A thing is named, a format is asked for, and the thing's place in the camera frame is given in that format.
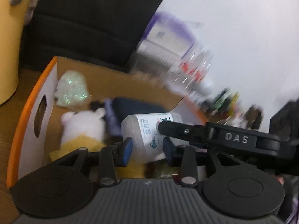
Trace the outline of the white plastic bottle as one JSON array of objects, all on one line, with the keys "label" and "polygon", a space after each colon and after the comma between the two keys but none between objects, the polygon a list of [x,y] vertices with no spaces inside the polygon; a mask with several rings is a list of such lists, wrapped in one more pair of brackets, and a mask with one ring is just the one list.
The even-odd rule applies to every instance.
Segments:
[{"label": "white plastic bottle", "polygon": [[182,123],[181,116],[173,111],[129,115],[122,121],[123,138],[133,139],[131,158],[135,162],[144,164],[166,158],[163,151],[165,136],[158,132],[158,125],[163,120]]}]

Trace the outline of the white yellow plush toy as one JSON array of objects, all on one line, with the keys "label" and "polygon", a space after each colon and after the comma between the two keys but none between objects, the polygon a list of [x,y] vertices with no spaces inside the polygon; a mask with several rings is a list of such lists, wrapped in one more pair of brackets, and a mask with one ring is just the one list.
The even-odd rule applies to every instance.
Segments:
[{"label": "white yellow plush toy", "polygon": [[63,129],[60,147],[50,153],[50,160],[53,162],[78,148],[99,152],[104,147],[121,142],[122,137],[107,134],[105,116],[104,107],[64,113],[60,118]]}]

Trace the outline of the navy blue cloth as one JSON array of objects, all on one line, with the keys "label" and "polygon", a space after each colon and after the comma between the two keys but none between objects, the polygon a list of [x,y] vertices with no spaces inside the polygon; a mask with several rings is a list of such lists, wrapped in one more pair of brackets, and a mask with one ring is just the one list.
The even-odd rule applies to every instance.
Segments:
[{"label": "navy blue cloth", "polygon": [[167,112],[162,106],[129,98],[105,99],[105,120],[111,136],[121,137],[121,123],[128,115]]}]

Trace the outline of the water bottle pack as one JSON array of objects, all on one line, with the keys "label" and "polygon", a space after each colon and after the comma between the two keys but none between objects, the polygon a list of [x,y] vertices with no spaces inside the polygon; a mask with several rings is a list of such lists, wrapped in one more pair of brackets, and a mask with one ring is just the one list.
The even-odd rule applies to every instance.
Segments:
[{"label": "water bottle pack", "polygon": [[201,101],[212,93],[213,83],[208,78],[213,54],[204,46],[196,45],[165,74],[165,87],[174,94]]}]

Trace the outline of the green bubble wrap pouch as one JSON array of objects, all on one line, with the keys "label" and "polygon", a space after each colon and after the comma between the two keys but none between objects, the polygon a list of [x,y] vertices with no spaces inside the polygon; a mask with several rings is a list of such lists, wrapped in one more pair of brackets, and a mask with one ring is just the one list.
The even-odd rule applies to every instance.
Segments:
[{"label": "green bubble wrap pouch", "polygon": [[85,76],[74,70],[66,71],[58,81],[54,97],[59,107],[80,107],[90,97]]}]

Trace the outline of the purple white tissue pack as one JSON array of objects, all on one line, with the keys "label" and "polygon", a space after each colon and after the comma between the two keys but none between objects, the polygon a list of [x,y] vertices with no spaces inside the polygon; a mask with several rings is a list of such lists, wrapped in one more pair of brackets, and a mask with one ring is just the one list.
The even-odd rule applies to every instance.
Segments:
[{"label": "purple white tissue pack", "polygon": [[203,47],[186,22],[170,13],[156,12],[136,52],[162,65],[172,65]]}]

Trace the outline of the red orange cardboard box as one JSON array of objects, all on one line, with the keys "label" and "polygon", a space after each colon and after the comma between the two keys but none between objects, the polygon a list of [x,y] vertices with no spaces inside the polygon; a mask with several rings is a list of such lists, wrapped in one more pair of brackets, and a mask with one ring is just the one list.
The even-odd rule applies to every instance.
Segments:
[{"label": "red orange cardboard box", "polygon": [[67,109],[56,106],[58,79],[68,70],[81,72],[91,100],[125,97],[154,103],[171,111],[179,108],[185,123],[204,124],[204,113],[188,99],[136,79],[133,75],[64,57],[54,57],[36,82],[21,113],[8,161],[8,189],[23,176],[49,162],[60,145],[60,117]]}]

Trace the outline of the black paper bag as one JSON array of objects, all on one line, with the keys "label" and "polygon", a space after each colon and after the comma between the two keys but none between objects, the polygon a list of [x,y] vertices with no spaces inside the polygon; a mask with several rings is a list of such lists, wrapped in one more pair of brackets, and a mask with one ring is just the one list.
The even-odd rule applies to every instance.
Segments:
[{"label": "black paper bag", "polygon": [[123,70],[163,0],[39,0],[19,62],[43,71],[55,56]]}]

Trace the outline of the yellow thermos jug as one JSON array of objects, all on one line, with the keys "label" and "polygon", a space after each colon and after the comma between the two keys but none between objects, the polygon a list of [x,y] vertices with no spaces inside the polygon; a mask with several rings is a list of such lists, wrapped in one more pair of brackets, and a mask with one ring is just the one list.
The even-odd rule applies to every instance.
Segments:
[{"label": "yellow thermos jug", "polygon": [[15,93],[19,82],[19,50],[30,0],[1,0],[1,104]]}]

